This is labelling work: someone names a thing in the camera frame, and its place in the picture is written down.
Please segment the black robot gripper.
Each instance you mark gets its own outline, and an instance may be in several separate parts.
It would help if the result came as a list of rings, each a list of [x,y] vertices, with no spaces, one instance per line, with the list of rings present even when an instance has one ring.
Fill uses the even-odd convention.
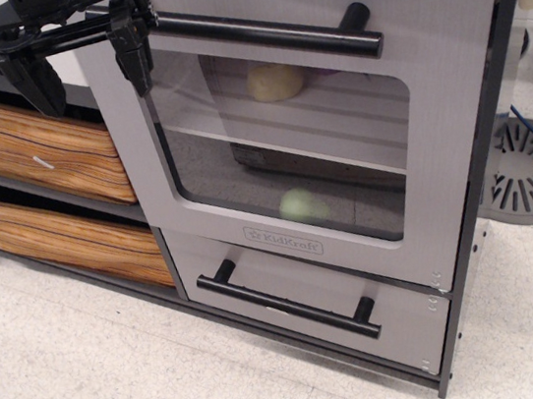
[[[6,0],[0,5],[0,74],[40,113],[63,116],[66,89],[41,57],[108,39],[124,77],[143,97],[152,86],[148,32],[156,26],[151,0]]]

